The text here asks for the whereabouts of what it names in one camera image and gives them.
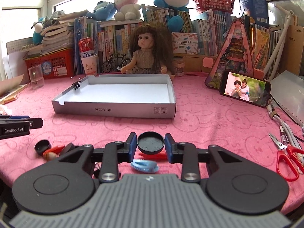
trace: shallow gray box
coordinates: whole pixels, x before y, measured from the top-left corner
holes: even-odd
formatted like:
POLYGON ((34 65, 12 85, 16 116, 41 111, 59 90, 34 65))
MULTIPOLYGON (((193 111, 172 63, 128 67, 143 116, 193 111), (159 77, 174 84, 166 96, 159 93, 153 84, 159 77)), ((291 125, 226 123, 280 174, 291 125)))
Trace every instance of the shallow gray box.
POLYGON ((130 118, 174 118, 176 101, 167 74, 86 76, 52 100, 55 113, 130 118))

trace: pink blanket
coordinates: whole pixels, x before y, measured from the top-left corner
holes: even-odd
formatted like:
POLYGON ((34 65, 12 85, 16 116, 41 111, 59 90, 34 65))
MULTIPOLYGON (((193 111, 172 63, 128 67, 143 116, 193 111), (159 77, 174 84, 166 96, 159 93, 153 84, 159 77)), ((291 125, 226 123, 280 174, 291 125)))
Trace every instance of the pink blanket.
MULTIPOLYGON (((175 141, 188 141, 199 148, 217 144, 270 170, 276 169, 276 146, 268 133, 279 138, 278 125, 270 120, 267 110, 224 97, 217 90, 206 88, 204 77, 183 76, 174 79, 177 110, 171 119, 129 119, 98 116, 73 116, 54 114, 51 100, 72 83, 68 78, 45 81, 45 86, 27 88, 16 101, 7 104, 13 115, 41 117, 44 126, 31 130, 30 135, 0 140, 0 174, 6 184, 12 186, 22 173, 45 161, 38 157, 34 145, 48 139, 52 146, 92 144, 104 147, 108 142, 125 140, 130 132, 137 135, 144 131, 156 131, 162 135, 171 133, 175 141)), ((298 136, 300 127, 294 125, 281 112, 298 136)), ((181 174, 180 164, 159 163, 159 174, 181 174)), ((200 164, 201 177, 208 177, 204 164, 200 164)), ((127 163, 119 165, 122 174, 135 173, 127 163)), ((304 202, 304 176, 289 183, 290 192, 282 209, 284 214, 304 202)))

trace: doll's face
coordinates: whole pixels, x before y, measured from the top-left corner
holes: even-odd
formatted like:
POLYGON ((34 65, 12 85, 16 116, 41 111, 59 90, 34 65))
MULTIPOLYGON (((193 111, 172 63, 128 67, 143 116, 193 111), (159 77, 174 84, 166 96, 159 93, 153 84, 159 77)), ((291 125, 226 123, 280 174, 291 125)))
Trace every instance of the doll's face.
POLYGON ((138 46, 143 49, 151 49, 154 45, 153 35, 144 33, 138 36, 138 46))

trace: metal screw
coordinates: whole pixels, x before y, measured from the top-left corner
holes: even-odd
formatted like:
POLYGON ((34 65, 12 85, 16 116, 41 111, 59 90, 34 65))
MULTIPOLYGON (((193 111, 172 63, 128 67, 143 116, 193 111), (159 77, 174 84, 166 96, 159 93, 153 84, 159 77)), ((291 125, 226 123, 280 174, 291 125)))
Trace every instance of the metal screw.
POLYGON ((194 181, 198 179, 198 175, 196 173, 189 172, 184 175, 184 178, 188 181, 194 181))
POLYGON ((147 181, 152 181, 152 180, 154 180, 154 177, 148 176, 148 177, 146 177, 146 180, 147 180, 147 181))
POLYGON ((113 181, 115 178, 116 176, 113 173, 104 173, 101 176, 101 179, 104 181, 113 181))

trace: paper cup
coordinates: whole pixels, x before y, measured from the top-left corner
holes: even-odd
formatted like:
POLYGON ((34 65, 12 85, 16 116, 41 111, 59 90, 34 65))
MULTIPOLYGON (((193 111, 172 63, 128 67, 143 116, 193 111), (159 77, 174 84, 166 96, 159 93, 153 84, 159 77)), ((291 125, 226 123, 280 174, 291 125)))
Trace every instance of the paper cup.
POLYGON ((97 54, 85 58, 80 58, 86 75, 97 74, 97 54))

